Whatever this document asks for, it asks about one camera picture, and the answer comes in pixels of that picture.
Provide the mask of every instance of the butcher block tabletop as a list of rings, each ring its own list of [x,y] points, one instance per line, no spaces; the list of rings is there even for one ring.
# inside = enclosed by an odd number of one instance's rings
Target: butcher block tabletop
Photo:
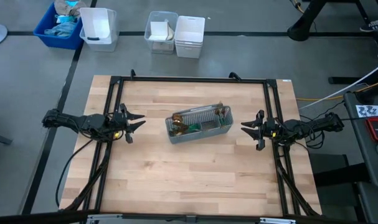
[[[103,113],[110,77],[94,76],[84,114]],[[292,83],[277,80],[277,84],[284,119],[299,119]],[[270,95],[276,116],[272,90]],[[227,134],[170,143],[168,116],[220,101],[231,107],[234,118]],[[125,138],[113,142],[101,212],[282,216],[272,142],[266,139],[264,150],[256,151],[257,142],[240,130],[241,122],[266,111],[261,84],[124,81],[121,103],[131,113],[145,115],[146,123],[132,134],[133,144]],[[87,141],[79,135],[75,150]],[[61,208],[71,204],[88,182],[95,146],[93,141],[72,159]],[[297,188],[321,213],[308,152],[294,144],[290,155]],[[90,208],[96,193],[97,185]],[[293,213],[287,186],[286,197]]]

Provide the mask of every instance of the concrete floor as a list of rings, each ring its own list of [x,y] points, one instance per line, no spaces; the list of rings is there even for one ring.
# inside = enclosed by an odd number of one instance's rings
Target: concrete floor
[[[9,31],[33,31],[51,2],[0,1],[0,23]],[[362,3],[370,19],[377,19],[375,1]],[[284,32],[301,16],[288,0],[98,0],[97,7],[115,10],[121,31],[144,31],[151,11],[205,17],[206,31]],[[318,32],[356,32],[363,23],[354,4],[327,4],[316,19]],[[92,52],[84,45],[64,112],[83,113],[94,75],[129,75],[132,68],[138,75],[226,77],[236,72],[243,78],[291,79],[297,97],[319,98],[344,87],[330,85],[329,76],[361,77],[378,66],[377,54],[371,38],[294,42],[287,37],[206,36],[201,58],[194,60],[151,54],[142,36],[121,36],[113,53]],[[73,55],[73,50],[48,48],[34,36],[9,36],[0,44],[0,134],[14,140],[10,146],[0,144],[0,215],[21,211],[46,134],[40,122],[57,104]],[[314,117],[335,103],[326,101],[301,113]],[[334,111],[347,117],[343,106]],[[34,213],[57,210],[55,187],[75,140],[72,131],[57,131]],[[350,164],[362,162],[349,123],[341,133],[327,134],[323,148],[312,153],[346,154]]]

